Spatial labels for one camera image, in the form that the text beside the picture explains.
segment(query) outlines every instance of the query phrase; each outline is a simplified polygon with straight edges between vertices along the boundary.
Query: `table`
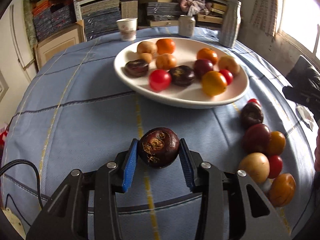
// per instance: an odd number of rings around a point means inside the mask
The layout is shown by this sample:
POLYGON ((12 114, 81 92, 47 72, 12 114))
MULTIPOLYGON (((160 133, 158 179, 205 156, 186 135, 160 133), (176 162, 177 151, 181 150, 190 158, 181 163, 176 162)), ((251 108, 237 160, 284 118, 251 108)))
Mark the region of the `table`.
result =
MULTIPOLYGON (((177 27, 137 32, 136 41, 177 37, 177 27)), ((190 150, 219 169, 235 172, 245 153, 240 147, 244 130, 239 112, 248 99, 262 103, 264 123, 287 137, 281 155, 283 172, 297 183, 292 202, 281 209, 294 236, 314 209, 312 181, 317 126, 311 131, 287 102, 282 87, 286 79, 266 60, 237 42, 221 47, 217 31, 196 28, 192 39, 216 46, 238 57, 250 77, 250 90, 233 104, 213 109, 182 109, 146 99, 125 86, 113 70, 117 53, 128 46, 119 33, 70 47, 55 55, 28 87, 12 120, 2 164, 23 158, 32 161, 41 175, 44 202, 72 169, 98 169, 129 148, 155 127, 171 128, 185 138, 190 150)), ((40 211, 33 170, 24 165, 10 169, 2 181, 2 197, 10 193, 25 219, 32 223, 40 211)), ((132 187, 117 195, 123 239, 194 239, 201 197, 185 184, 179 159, 161 170, 138 161, 132 187)), ((93 239, 93 194, 89 201, 89 239, 93 239)), ((9 201, 8 206, 16 212, 9 201)))

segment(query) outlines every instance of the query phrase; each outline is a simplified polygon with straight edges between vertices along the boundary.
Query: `window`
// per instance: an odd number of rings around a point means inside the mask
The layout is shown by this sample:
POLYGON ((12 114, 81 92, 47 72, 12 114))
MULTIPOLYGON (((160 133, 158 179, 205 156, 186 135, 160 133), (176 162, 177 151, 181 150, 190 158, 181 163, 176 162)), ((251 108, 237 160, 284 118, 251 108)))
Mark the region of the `window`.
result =
POLYGON ((282 35, 290 36, 289 41, 293 41, 293 44, 311 60, 320 59, 320 45, 317 40, 320 31, 319 24, 320 7, 315 1, 284 1, 281 19, 282 35))

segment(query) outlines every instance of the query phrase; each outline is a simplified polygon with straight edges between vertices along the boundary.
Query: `white plate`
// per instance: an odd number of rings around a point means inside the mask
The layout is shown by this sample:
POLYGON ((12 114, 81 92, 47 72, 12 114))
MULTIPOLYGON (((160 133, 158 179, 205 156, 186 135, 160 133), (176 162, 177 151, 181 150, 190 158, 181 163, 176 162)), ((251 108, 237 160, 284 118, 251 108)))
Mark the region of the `white plate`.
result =
MULTIPOLYGON (((203 42, 193 41, 184 38, 172 38, 176 44, 176 50, 173 55, 177 58, 177 66, 187 65, 193 68, 193 64, 196 61, 196 54, 202 48, 212 48, 217 53, 218 58, 227 55, 223 51, 217 49, 214 46, 208 45, 203 42)), ((148 39, 156 43, 157 40, 164 38, 148 39)), ((150 98, 154 101, 177 107, 184 108, 213 108, 215 106, 222 106, 233 103, 240 99, 249 88, 249 78, 246 72, 241 68, 240 73, 234 77, 233 83, 227 87, 227 90, 222 94, 213 98, 208 97, 202 92, 201 84, 199 81, 194 82, 191 86, 182 88, 175 85, 170 85, 169 88, 161 92, 153 92, 148 84, 149 74, 156 69, 155 60, 150 63, 148 75, 140 78, 132 78, 127 76, 124 72, 124 66, 128 61, 138 59, 137 46, 139 42, 136 42, 121 52, 115 58, 114 67, 116 74, 123 83, 128 85, 132 90, 150 98)))

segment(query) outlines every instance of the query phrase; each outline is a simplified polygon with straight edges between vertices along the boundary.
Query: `person's hand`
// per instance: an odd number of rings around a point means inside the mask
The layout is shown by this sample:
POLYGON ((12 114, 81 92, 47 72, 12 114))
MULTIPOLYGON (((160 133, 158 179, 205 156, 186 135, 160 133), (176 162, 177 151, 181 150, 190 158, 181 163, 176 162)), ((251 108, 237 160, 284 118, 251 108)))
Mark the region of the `person's hand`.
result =
POLYGON ((317 147, 315 150, 315 170, 320 171, 320 128, 318 129, 318 136, 317 136, 317 147))

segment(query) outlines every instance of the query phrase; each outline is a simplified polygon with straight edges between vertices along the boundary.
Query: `small potato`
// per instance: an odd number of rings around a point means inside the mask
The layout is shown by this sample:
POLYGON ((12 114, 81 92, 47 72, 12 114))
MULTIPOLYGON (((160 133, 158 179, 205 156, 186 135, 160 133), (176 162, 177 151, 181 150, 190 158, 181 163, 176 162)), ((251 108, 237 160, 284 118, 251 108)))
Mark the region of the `small potato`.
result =
POLYGON ((239 170, 244 170, 255 183, 266 181, 270 165, 268 158, 262 153, 251 153, 244 157, 239 164, 239 170))
POLYGON ((169 70, 177 65, 177 59, 169 53, 161 54, 156 59, 157 69, 169 70))
POLYGON ((240 65, 236 59, 232 56, 222 56, 218 61, 219 70, 226 69, 232 73, 232 75, 238 75, 240 72, 240 65))
POLYGON ((269 190, 269 200, 274 207, 284 207, 292 200, 296 191, 296 182, 290 173, 275 178, 269 190))
POLYGON ((158 50, 157 45, 151 41, 142 41, 137 46, 138 54, 150 53, 153 55, 157 52, 157 50, 158 50))
POLYGON ((153 56, 150 53, 141 53, 139 54, 139 58, 144 59, 148 64, 153 60, 153 56))

